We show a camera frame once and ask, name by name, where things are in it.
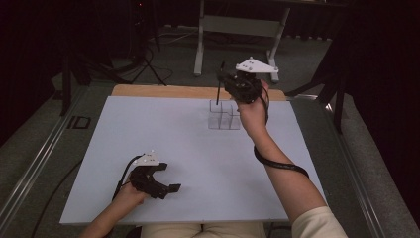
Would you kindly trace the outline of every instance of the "gray floor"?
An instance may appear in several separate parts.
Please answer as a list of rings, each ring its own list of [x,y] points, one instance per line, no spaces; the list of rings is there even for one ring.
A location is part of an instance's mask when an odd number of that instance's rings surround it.
[[[176,30],[176,33],[183,34],[187,30]],[[254,57],[257,60],[265,61],[264,51],[270,47],[271,41],[262,39],[257,43],[249,45],[223,45],[215,41],[221,41],[223,38],[208,35],[205,41],[204,63],[202,75],[196,77],[193,75],[195,51],[197,40],[195,35],[189,38],[176,40],[176,36],[162,37],[162,48],[160,52],[151,43],[151,49],[154,51],[152,64],[156,67],[157,73],[161,78],[166,78],[165,83],[169,85],[189,85],[189,86],[216,86],[217,80],[215,72],[219,69],[221,62],[226,62],[225,68],[234,68],[237,62],[246,60],[248,57]],[[276,62],[280,70],[280,82],[273,84],[271,88],[279,88],[283,91],[294,89],[308,82],[321,58],[328,49],[330,42],[309,40],[300,41],[298,39],[282,40],[277,51]],[[133,78],[137,71],[129,72],[124,77]],[[259,78],[269,79],[267,75],[259,75]],[[54,79],[59,87],[60,75]],[[156,84],[155,76],[150,70],[145,70],[135,84]],[[94,131],[103,103],[106,97],[111,93],[115,84],[100,77],[96,77],[89,87],[74,86],[74,97],[80,98],[73,103],[74,107],[69,112],[71,116],[83,116],[92,118],[92,124],[87,130],[67,129],[56,139],[53,150],[49,151],[42,148],[45,141],[51,140],[49,134],[57,126],[66,126],[67,121],[59,117],[60,102],[49,100],[40,110],[15,133],[15,135],[0,149],[0,204],[6,204],[8,197],[14,191],[17,183],[22,182],[20,178],[30,166],[33,160],[40,160],[38,152],[44,153],[44,167],[37,175],[35,182],[30,183],[31,189],[28,189],[26,199],[23,200],[19,209],[10,222],[3,227],[4,235],[1,237],[30,237],[36,226],[37,220],[41,217],[45,204],[54,188],[64,175],[76,165],[84,156],[88,142]],[[316,95],[321,87],[313,88],[306,94]],[[298,100],[293,102],[295,107],[305,108],[304,102]],[[330,180],[328,177],[322,178],[326,187],[333,187],[327,199],[333,210],[337,210],[339,220],[346,223],[345,229],[350,237],[420,237],[418,227],[412,220],[407,208],[405,207],[386,167],[383,164],[377,147],[375,146],[368,129],[356,110],[352,98],[346,95],[344,105],[344,116],[342,121],[343,135],[337,137],[344,141],[347,147],[345,152],[350,155],[350,166],[356,170],[353,177],[361,183],[360,193],[366,194],[365,200],[359,200],[353,194],[347,194],[352,191],[353,185],[342,183],[339,180]],[[314,117],[309,110],[297,113],[298,119],[302,121],[311,121]],[[305,139],[310,140],[308,148],[311,151],[317,151],[317,138],[323,138],[325,128],[309,130],[305,128]],[[320,158],[325,151],[317,152],[319,155],[312,155],[314,158]],[[322,175],[328,173],[341,173],[348,182],[349,170],[344,170],[348,163],[342,161],[341,165],[334,165],[334,161],[326,157],[325,160],[317,160],[317,170],[321,170]],[[68,179],[59,187],[52,198],[46,213],[41,220],[36,237],[76,237],[83,227],[61,226],[59,218],[64,208],[66,198],[71,190],[76,177],[76,171],[70,174]],[[355,209],[353,212],[344,214],[341,206],[363,206],[364,202],[371,204],[371,214],[367,220],[377,220],[379,230],[377,234],[369,234],[367,223],[363,211]],[[132,227],[118,227],[114,237],[124,237]],[[272,237],[290,237],[287,231],[275,231]]]

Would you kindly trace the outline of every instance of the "dark background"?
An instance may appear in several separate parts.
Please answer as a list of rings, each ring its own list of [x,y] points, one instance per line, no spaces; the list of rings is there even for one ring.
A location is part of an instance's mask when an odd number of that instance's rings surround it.
[[[158,24],[196,26],[196,0],[157,1]],[[0,145],[54,94],[51,78],[61,72],[62,39],[71,41],[93,59],[130,56],[129,23],[124,1],[0,1]],[[210,12],[259,16],[262,9],[212,3]],[[293,7],[284,36],[334,39],[317,75],[350,77],[346,91],[375,140],[389,171],[417,224],[420,223],[420,4],[416,1],[356,1],[361,8],[346,19],[332,10]],[[281,7],[269,8],[267,19],[278,19]]]

